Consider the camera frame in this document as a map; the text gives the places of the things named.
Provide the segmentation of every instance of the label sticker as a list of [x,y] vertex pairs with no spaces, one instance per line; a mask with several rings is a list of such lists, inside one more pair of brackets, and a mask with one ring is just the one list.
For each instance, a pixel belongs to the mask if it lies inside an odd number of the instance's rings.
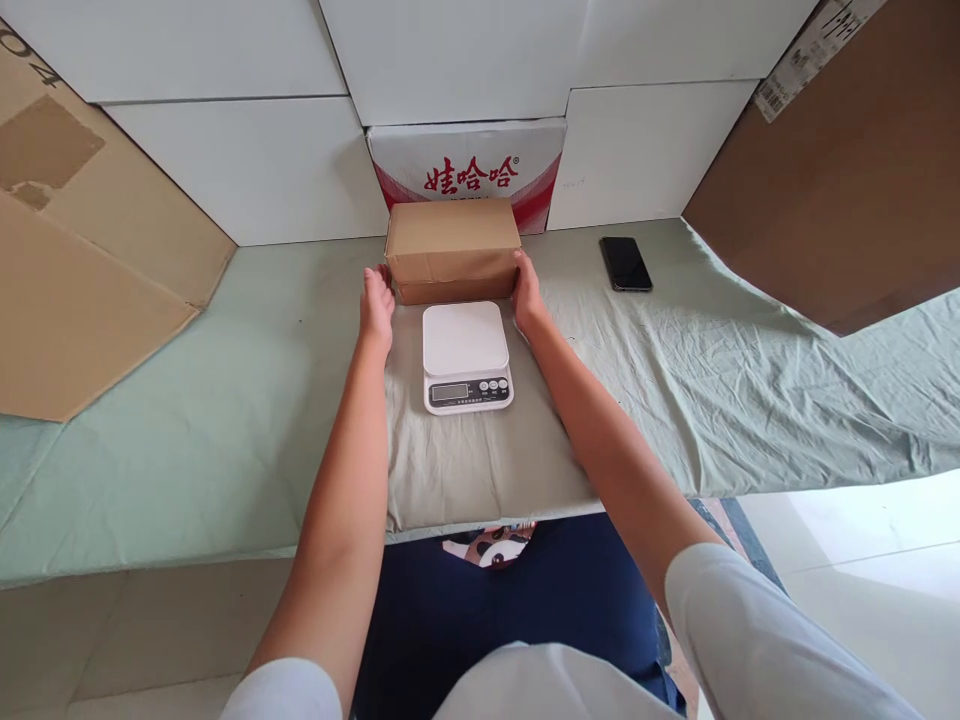
[[757,87],[753,101],[768,123],[783,112],[886,1],[828,0]]

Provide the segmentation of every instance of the smartphone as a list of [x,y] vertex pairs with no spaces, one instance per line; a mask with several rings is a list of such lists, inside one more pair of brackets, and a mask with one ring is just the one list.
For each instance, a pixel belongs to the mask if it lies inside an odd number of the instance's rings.
[[640,249],[633,238],[601,238],[600,252],[607,265],[610,284],[620,292],[650,292],[653,281],[640,257]]

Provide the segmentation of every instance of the hand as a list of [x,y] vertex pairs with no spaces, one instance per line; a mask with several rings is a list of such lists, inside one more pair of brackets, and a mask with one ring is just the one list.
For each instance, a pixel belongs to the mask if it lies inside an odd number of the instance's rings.
[[363,295],[360,297],[360,343],[370,343],[383,351],[386,358],[393,344],[393,328],[390,319],[396,301],[390,287],[390,268],[378,265],[376,270],[364,268]]
[[549,321],[550,313],[540,297],[540,279],[530,258],[523,250],[514,250],[513,257],[520,268],[517,287],[513,291],[513,314],[520,332],[529,338],[529,331],[534,325]]

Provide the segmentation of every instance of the white shirt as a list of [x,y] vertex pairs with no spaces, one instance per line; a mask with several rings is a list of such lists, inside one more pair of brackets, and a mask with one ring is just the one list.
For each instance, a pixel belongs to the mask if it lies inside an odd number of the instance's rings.
[[[717,720],[920,717],[725,546],[694,545],[674,558],[666,597],[677,639]],[[285,658],[245,678],[222,720],[341,717],[336,688],[323,668]],[[603,660],[565,645],[518,643],[471,668],[435,717],[678,716]]]

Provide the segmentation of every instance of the person's left hand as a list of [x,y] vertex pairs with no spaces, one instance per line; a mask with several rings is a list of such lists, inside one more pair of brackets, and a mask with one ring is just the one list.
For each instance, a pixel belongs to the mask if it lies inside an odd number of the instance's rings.
[[364,268],[363,295],[360,298],[360,342],[369,342],[384,357],[393,344],[390,320],[396,301],[390,287],[390,268],[378,265],[376,270]]

